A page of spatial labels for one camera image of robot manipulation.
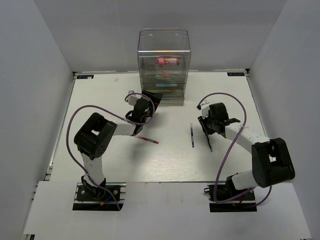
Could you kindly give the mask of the orange capped highlighter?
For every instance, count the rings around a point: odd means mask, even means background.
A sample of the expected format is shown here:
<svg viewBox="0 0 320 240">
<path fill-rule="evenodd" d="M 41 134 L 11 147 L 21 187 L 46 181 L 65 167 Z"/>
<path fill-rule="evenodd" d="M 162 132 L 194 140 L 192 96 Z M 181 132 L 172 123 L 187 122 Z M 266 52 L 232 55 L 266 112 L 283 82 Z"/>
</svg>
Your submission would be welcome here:
<svg viewBox="0 0 320 240">
<path fill-rule="evenodd" d="M 175 76 L 175 74 L 170 73 L 170 72 L 162 72 L 162 73 L 160 74 L 160 76 L 163 77 L 163 78 L 172 78 L 172 77 Z"/>
</svg>

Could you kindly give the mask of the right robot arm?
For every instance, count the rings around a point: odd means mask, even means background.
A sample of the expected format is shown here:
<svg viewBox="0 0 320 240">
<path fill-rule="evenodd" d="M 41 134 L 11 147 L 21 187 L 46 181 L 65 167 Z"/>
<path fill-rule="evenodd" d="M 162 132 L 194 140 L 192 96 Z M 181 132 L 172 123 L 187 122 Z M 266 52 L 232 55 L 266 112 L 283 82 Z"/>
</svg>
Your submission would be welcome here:
<svg viewBox="0 0 320 240">
<path fill-rule="evenodd" d="M 218 134 L 233 140 L 251 154 L 251 169 L 236 173 L 226 179 L 226 195 L 236 200 L 244 190 L 266 188 L 293 180 L 296 176 L 293 162 L 285 140 L 260 135 L 242 125 L 237 118 L 230 118 L 224 103 L 202 103 L 198 121 L 203 132 Z"/>
</svg>

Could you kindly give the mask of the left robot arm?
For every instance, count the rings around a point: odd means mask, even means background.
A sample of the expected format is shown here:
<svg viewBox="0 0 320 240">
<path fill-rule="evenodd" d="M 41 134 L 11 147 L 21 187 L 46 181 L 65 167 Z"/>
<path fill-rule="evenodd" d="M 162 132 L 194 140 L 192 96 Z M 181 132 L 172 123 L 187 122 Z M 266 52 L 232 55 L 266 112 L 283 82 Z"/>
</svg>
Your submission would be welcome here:
<svg viewBox="0 0 320 240">
<path fill-rule="evenodd" d="M 105 153 L 113 136 L 136 136 L 144 125 L 153 118 L 160 102 L 162 93 L 143 90 L 142 93 L 129 91 L 124 101 L 133 110 L 127 112 L 125 117 L 114 113 L 110 115 L 120 119 L 113 122 L 105 119 L 101 114 L 93 113 L 74 137 L 74 143 L 83 159 L 85 174 L 81 182 L 88 188 L 88 193 L 99 200 L 106 193 L 106 178 L 102 169 L 102 155 Z"/>
</svg>

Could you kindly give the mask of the green pen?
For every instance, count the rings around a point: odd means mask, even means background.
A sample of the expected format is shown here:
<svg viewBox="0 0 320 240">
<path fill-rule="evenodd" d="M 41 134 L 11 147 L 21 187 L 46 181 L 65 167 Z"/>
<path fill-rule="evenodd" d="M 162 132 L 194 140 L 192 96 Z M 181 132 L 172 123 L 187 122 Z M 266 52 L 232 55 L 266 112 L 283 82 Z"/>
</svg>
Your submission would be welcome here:
<svg viewBox="0 0 320 240">
<path fill-rule="evenodd" d="M 213 148 L 212 148 L 212 145 L 211 145 L 211 141 L 210 141 L 210 138 L 208 135 L 206 135 L 206 140 L 207 140 L 207 143 L 208 143 L 208 146 L 209 146 L 209 149 L 210 149 L 210 152 L 213 152 Z"/>
</svg>

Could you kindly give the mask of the pink capped glue tube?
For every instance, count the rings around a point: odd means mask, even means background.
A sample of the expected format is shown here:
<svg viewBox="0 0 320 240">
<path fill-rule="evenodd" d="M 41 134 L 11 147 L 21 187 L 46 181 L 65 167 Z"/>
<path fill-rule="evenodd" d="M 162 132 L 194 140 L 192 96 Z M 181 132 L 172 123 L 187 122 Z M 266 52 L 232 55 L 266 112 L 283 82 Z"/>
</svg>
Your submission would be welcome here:
<svg viewBox="0 0 320 240">
<path fill-rule="evenodd" d="M 157 65 L 159 67 L 164 66 L 179 66 L 181 63 L 181 60 L 179 58 L 175 57 L 159 57 L 157 58 Z"/>
</svg>

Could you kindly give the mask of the blue capped highlighter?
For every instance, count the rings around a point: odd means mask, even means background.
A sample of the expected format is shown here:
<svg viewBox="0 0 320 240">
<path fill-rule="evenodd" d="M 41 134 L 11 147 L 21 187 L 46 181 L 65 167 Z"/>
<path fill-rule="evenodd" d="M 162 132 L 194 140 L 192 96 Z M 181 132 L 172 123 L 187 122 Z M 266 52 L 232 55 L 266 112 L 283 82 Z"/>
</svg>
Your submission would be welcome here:
<svg viewBox="0 0 320 240">
<path fill-rule="evenodd" d="M 157 83 L 157 88 L 176 88 L 178 85 L 175 83 Z"/>
</svg>

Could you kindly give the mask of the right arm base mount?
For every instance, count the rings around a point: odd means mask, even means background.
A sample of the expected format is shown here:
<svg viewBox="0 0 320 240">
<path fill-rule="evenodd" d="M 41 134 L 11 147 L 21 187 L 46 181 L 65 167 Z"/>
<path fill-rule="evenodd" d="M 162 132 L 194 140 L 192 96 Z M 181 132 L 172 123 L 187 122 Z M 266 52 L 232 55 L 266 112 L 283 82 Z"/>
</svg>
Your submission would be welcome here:
<svg viewBox="0 0 320 240">
<path fill-rule="evenodd" d="M 214 200 L 214 186 L 214 184 L 209 184 L 203 189 L 204 194 L 208 195 L 209 211 L 211 213 L 257 212 L 256 197 L 253 190 L 231 201 L 216 203 Z M 216 196 L 218 201 L 224 201 L 232 197 L 231 191 L 227 189 L 225 184 L 218 184 Z"/>
</svg>

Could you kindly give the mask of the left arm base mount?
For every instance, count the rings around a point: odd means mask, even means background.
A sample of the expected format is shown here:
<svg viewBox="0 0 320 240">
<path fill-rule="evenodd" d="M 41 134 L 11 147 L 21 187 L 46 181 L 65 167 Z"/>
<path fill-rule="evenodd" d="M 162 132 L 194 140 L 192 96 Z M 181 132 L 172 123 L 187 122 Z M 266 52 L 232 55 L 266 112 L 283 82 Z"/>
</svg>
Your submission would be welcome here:
<svg viewBox="0 0 320 240">
<path fill-rule="evenodd" d="M 82 183 L 78 182 L 73 200 L 73 211 L 99 211 L 117 212 L 122 209 L 126 198 L 125 183 L 107 183 L 106 187 L 113 193 L 119 208 L 113 197 L 106 191 L 94 194 Z"/>
</svg>

